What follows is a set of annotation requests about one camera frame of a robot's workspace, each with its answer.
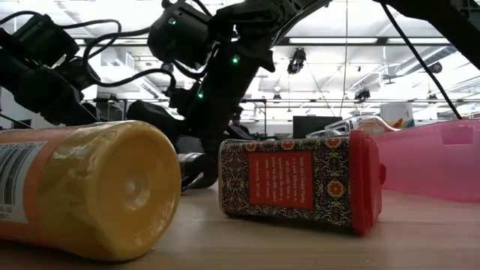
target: barcode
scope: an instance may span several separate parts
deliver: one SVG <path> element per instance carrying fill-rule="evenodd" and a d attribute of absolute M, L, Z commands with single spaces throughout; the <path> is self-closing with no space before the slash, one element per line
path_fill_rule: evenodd
<path fill-rule="evenodd" d="M 45 142 L 0 144 L 0 220 L 26 222 L 23 184 Z"/>

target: ceiling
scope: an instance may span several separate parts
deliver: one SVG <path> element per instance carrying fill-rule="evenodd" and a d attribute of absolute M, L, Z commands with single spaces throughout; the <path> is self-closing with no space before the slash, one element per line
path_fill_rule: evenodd
<path fill-rule="evenodd" d="M 214 14 L 217 9 L 240 1 L 203 0 L 203 2 Z M 149 27 L 162 13 L 161 0 L 0 0 L 0 17 L 21 10 L 49 14 L 60 25 L 105 18 L 117 19 L 122 23 L 124 31 Z M 394 9 L 391 9 L 391 12 L 407 36 L 423 43 L 417 46 L 421 55 L 442 63 L 444 70 L 438 77 L 452 98 L 479 98 L 476 93 L 480 92 L 478 82 L 480 72 L 477 69 L 461 54 L 455 52 L 454 48 L 450 48 L 448 41 L 428 22 L 406 18 Z M 27 16 L 19 17 L 2 27 L 12 32 L 27 19 Z M 115 25 L 96 25 L 69 30 L 69 34 L 77 38 L 79 44 L 83 44 L 85 38 L 115 31 Z M 282 46 L 273 49 L 276 71 L 269 73 L 261 69 L 248 89 L 246 98 L 273 98 L 274 93 L 278 92 L 283 99 L 341 99 L 344 90 L 347 98 L 353 98 L 360 88 L 369 88 L 372 99 L 425 99 L 429 91 L 436 91 L 431 80 L 416 67 L 418 62 L 413 58 L 413 54 L 401 40 L 398 40 L 398 33 L 381 6 L 371 0 L 334 0 L 328 7 L 319 9 L 299 22 L 287 37 L 290 38 L 289 43 L 283 43 Z M 391 43 L 376 46 L 373 43 L 361 43 L 362 38 L 390 38 Z M 135 41 L 135 46 L 118 45 L 102 55 L 97 63 L 99 69 L 97 72 L 103 80 L 114 81 L 135 71 L 160 66 L 161 63 L 145 46 L 145 40 Z M 299 74 L 289 75 L 287 73 L 289 59 L 295 49 L 300 47 L 295 45 L 295 41 L 301 43 L 301 47 L 307 53 L 307 64 Z M 390 79 L 395 84 L 386 84 L 389 82 L 386 76 L 393 77 L 399 74 L 403 76 Z M 180 86 L 192 83 L 177 71 L 175 77 Z M 130 99 L 152 98 L 148 92 L 143 91 L 142 83 L 155 92 L 160 92 L 169 81 L 168 77 L 154 74 L 141 83 L 129 84 L 110 91 Z M 291 118 L 293 115 L 302 115 L 306 112 L 304 103 L 289 105 L 293 110 L 286 114 L 284 107 L 288 106 L 287 103 L 270 103 L 270 107 L 281 108 L 270 109 L 269 118 Z M 371 104 L 360 109 L 366 113 L 375 113 L 379 110 L 378 105 L 380 104 Z M 319 103 L 312 106 L 319 108 L 310 108 L 309 113 L 318 116 L 340 114 L 339 106 L 340 104 L 336 103 L 328 105 Z M 358 105 L 353 103 L 343 106 L 349 108 L 342 111 L 344 117 L 358 109 Z M 419 104 L 417 107 L 424 109 L 426 106 L 428 105 Z M 247 104 L 244 107 L 245 116 L 259 117 L 259 110 L 255 105 Z M 436 106 L 433 109 L 438 112 L 448 111 L 444 106 Z"/>

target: patterned packaging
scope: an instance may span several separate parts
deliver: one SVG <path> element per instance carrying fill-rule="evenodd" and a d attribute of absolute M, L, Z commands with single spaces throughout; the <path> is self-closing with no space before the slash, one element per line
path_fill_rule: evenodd
<path fill-rule="evenodd" d="M 385 167 L 360 130 L 335 138 L 228 140 L 219 159 L 225 215 L 313 221 L 364 235 L 382 210 Z"/>

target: wooden table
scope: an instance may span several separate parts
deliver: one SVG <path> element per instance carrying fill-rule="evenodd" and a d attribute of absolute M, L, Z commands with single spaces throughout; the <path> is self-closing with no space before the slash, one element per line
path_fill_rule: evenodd
<path fill-rule="evenodd" d="M 480 269 L 480 205 L 386 191 L 380 222 L 359 238 L 229 219 L 218 209 L 215 189 L 194 190 L 141 259 L 98 264 L 0 241 L 0 269 Z"/>

